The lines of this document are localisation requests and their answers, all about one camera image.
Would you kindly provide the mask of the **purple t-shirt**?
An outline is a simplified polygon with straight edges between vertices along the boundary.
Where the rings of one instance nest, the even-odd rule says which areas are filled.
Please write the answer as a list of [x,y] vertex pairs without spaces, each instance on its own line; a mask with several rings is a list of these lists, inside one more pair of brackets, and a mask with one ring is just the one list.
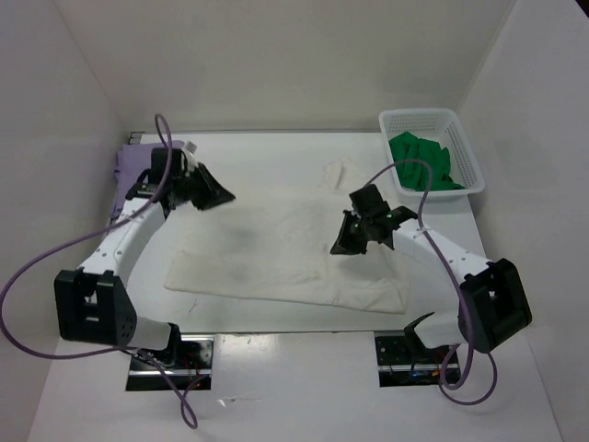
[[124,145],[117,154],[117,165],[114,176],[117,181],[116,197],[111,209],[111,218],[119,216],[125,202],[127,192],[137,181],[140,174],[150,168],[151,152],[161,144]]

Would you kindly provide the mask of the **green t-shirt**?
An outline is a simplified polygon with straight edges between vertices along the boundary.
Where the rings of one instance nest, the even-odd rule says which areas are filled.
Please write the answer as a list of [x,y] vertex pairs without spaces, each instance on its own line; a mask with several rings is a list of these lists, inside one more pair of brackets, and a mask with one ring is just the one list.
[[462,190],[450,177],[451,161],[446,147],[405,132],[388,141],[402,187],[416,191],[443,192]]

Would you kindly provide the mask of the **cream white t-shirt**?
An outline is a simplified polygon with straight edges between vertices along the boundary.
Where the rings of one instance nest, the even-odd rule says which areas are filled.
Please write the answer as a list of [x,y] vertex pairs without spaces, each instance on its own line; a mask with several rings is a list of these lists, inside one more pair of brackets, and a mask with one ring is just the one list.
[[398,314],[410,294],[399,253],[332,255],[349,193],[367,176],[348,157],[310,187],[241,188],[235,201],[190,209],[170,269],[169,290]]

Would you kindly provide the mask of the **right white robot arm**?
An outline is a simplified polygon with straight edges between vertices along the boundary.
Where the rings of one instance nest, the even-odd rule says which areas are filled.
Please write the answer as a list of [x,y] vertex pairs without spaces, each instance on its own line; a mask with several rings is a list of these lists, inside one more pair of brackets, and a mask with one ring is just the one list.
[[488,354],[532,322],[525,290],[512,262],[493,262],[458,246],[420,225],[418,215],[405,206],[377,215],[346,211],[330,253],[366,254],[370,242],[412,258],[458,288],[464,298],[456,312],[428,312],[403,329],[407,346],[415,354],[467,343],[468,320],[472,322],[474,350]]

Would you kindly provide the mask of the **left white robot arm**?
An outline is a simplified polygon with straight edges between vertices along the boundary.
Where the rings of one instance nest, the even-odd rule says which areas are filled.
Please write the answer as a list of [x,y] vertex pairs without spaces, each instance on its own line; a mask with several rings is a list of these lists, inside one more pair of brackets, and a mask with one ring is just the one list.
[[200,211],[235,200],[203,165],[178,169],[163,184],[138,181],[121,216],[98,248],[74,271],[62,270],[53,288],[59,332],[73,342],[141,349],[170,365],[181,346],[179,326],[140,316],[127,293],[132,270],[169,213],[190,203]]

